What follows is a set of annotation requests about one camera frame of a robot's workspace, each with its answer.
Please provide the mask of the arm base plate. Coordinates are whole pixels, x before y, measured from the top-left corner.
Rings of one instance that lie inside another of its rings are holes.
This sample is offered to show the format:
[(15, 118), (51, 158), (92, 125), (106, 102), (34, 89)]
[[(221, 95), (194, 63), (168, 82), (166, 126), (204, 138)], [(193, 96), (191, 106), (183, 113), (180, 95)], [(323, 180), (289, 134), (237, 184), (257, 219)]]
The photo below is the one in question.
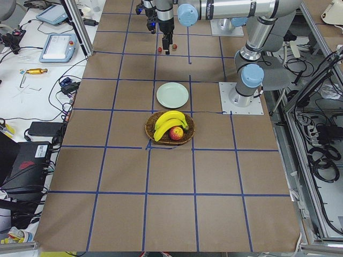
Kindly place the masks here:
[(243, 37), (243, 28), (246, 18), (224, 18), (211, 20), (213, 36)]
[(255, 90), (253, 96), (241, 96), (235, 82), (219, 82), (222, 112), (228, 115), (263, 115), (260, 93)]

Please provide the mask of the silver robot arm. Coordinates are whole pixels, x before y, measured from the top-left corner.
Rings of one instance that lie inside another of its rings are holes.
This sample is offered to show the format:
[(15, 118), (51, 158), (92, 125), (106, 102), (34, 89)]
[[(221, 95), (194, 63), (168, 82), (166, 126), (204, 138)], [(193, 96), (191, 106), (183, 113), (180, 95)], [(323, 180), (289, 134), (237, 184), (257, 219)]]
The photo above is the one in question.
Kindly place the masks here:
[(243, 59), (253, 62), (260, 52), (276, 21), (294, 12), (301, 1), (178, 1), (177, 18), (183, 26), (190, 27), (199, 20), (256, 17), (258, 23), (244, 47), (240, 50)]
[(199, 20), (257, 18), (245, 46), (235, 56), (238, 82), (228, 94), (233, 105), (245, 108), (263, 83), (264, 71), (257, 62), (275, 21), (293, 13), (300, 4), (301, 1), (179, 1), (177, 18), (186, 27)]

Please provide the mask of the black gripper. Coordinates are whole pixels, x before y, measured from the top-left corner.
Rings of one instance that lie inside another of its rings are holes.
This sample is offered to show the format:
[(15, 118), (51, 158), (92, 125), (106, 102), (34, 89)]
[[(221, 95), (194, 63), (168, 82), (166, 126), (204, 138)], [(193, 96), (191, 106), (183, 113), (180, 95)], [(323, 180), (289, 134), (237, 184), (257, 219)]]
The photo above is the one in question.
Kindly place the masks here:
[(165, 54), (170, 54), (170, 46), (173, 44), (173, 31), (175, 28), (174, 19), (158, 20), (159, 29), (164, 33), (162, 38), (162, 47)]

